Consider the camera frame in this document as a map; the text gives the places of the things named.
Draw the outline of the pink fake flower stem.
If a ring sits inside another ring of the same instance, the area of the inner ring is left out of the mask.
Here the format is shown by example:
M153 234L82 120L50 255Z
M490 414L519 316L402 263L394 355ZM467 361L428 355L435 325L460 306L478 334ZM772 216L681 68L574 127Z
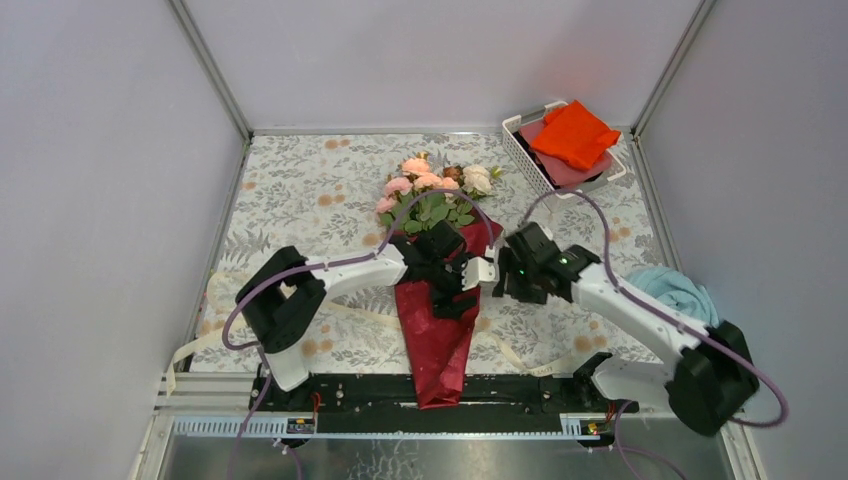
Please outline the pink fake flower stem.
M390 230L417 235L446 220L457 228L476 221L471 203L457 195L462 189L462 169L449 165L445 157L418 152L387 177L383 196L375 210L378 221Z

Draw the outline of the white fake rose stem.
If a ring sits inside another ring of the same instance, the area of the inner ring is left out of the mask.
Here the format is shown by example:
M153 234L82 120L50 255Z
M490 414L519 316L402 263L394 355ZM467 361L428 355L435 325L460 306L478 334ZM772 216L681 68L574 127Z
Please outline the white fake rose stem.
M462 189L470 195L484 197L491 195L494 182L503 174L499 166L486 168L479 164L469 165L462 169Z

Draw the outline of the dark red wrapping paper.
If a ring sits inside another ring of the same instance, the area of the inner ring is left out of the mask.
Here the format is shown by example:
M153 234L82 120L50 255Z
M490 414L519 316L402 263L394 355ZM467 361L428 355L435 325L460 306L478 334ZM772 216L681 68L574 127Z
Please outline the dark red wrapping paper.
M481 257L489 236L499 236L503 227L487 226L478 221L458 229L466 238L473 257ZM476 318L480 313L479 287L465 291L477 305L459 320L429 318L417 313L400 320L415 386L417 405L421 410L452 407L459 403Z

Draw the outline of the white plastic basket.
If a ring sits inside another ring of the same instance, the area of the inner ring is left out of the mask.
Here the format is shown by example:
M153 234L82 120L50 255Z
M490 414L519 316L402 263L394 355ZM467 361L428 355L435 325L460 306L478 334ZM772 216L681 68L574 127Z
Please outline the white plastic basket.
M623 179L627 173L624 163L627 149L621 142L605 150L589 170L575 169L531 147L547 125L545 117L567 105L566 101L555 101L501 122L502 145L537 194L559 188L589 193Z

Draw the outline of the cream ribbon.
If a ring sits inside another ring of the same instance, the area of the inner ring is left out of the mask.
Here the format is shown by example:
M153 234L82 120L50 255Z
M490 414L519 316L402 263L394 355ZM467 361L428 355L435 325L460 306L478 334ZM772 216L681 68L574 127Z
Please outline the cream ribbon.
M221 272L213 271L206 285L206 293L210 293L217 287L225 286L226 284L234 284L236 282L245 283L247 281L246 273ZM339 303L330 302L321 307L322 310L335 311L344 314L352 314L360 319L371 322L380 323L389 328L400 331L400 320L396 316L380 314L362 308L351 308ZM179 347L173 354L170 364L166 368L163 376L164 395L170 397L177 389L177 378L175 366L177 363L187 359L189 356L198 353L221 340L223 327L210 331L186 344ZM495 343L500 350L504 359L516 368L521 374L531 375L534 377L543 377L552 374L564 374L566 370L574 366L575 358L571 354L567 354L557 358L547 364L538 367L529 368L521 361L516 352L511 346L498 335L490 330L476 327L473 333L474 338L487 338Z

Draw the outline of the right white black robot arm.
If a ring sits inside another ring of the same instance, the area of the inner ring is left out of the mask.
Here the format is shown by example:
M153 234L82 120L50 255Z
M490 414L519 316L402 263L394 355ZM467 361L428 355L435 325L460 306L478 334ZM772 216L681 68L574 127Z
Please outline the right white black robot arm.
M520 302L559 297L612 322L657 357L651 363L594 354L572 373L583 410L629 400L667 408L690 430L713 436L758 392L746 339L734 324L709 327L661 304L586 248L560 248L535 222L510 233L501 254L498 295Z

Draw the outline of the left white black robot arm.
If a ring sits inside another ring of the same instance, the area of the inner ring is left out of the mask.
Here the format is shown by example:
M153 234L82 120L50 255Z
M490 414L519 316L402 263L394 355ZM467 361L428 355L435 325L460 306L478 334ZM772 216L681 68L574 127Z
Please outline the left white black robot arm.
M278 250L236 296L240 313L267 360L272 398L288 411L309 401L310 370L300 343L329 300L371 287L413 286L398 312L460 321L478 306L477 287L498 278L497 252L474 249L451 223L408 237L394 234L373 252L310 259L295 247Z

